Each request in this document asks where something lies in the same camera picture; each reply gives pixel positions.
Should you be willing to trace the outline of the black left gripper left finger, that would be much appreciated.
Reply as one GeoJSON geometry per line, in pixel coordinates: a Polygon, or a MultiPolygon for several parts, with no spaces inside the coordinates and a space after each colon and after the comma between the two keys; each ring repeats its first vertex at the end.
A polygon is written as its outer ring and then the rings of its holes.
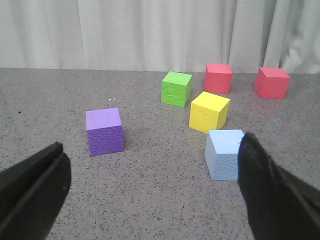
{"type": "Polygon", "coordinates": [[[44,240],[72,181],[71,160],[55,142],[0,173],[0,238],[44,240]]]}

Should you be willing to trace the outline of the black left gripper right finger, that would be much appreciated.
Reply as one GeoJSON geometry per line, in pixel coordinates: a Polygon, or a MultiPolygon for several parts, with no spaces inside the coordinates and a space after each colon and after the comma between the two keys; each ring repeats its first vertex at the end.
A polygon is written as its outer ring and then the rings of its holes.
{"type": "Polygon", "coordinates": [[[251,132],[240,143],[238,184],[256,240],[320,238],[320,191],[277,165],[251,132]]]}

